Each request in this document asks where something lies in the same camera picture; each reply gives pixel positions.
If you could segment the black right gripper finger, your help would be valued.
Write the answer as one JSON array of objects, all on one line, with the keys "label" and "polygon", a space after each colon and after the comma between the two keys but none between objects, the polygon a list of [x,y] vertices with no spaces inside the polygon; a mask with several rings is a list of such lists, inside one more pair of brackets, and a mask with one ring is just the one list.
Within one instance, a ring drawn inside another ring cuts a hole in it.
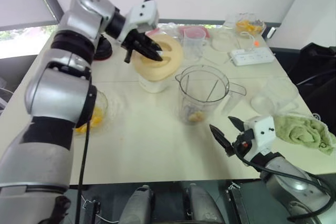
[{"label": "black right gripper finger", "polygon": [[227,155],[233,154],[233,146],[232,144],[226,139],[224,133],[213,125],[209,125],[211,133],[214,139],[220,144],[220,146],[225,150]]},{"label": "black right gripper finger", "polygon": [[244,126],[244,121],[242,121],[241,119],[234,117],[234,116],[229,116],[228,119],[231,121],[231,123],[233,124],[233,126],[238,129],[240,132],[244,132],[245,131],[245,126]]}]

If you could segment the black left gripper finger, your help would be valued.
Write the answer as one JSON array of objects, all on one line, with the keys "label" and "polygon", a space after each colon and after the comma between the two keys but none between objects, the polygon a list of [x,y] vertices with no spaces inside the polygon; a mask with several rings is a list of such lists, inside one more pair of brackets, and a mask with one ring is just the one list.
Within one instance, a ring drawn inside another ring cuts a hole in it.
[{"label": "black left gripper finger", "polygon": [[147,35],[140,35],[141,51],[162,51],[161,46]]},{"label": "black left gripper finger", "polygon": [[134,44],[134,49],[148,59],[154,61],[163,61],[163,58],[160,56],[159,51],[141,51],[139,42],[136,42]]}]

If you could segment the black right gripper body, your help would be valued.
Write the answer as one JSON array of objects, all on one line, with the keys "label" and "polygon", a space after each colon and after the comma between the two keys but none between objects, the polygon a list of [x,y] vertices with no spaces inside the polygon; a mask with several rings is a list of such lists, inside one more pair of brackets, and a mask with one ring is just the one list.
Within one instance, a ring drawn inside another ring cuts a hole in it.
[{"label": "black right gripper body", "polygon": [[227,148],[227,156],[233,156],[238,153],[241,156],[245,156],[252,147],[252,140],[255,138],[253,129],[248,129],[241,132],[236,141],[229,144]]}]

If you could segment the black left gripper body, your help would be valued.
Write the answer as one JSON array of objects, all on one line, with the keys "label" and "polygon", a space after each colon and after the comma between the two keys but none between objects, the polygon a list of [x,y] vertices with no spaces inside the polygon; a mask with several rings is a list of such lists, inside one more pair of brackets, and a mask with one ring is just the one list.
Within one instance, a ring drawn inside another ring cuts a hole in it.
[{"label": "black left gripper body", "polygon": [[124,62],[130,63],[132,52],[134,50],[140,54],[144,54],[144,36],[145,33],[140,33],[136,29],[131,30],[127,34],[125,40],[121,44],[121,47],[127,51]]}]

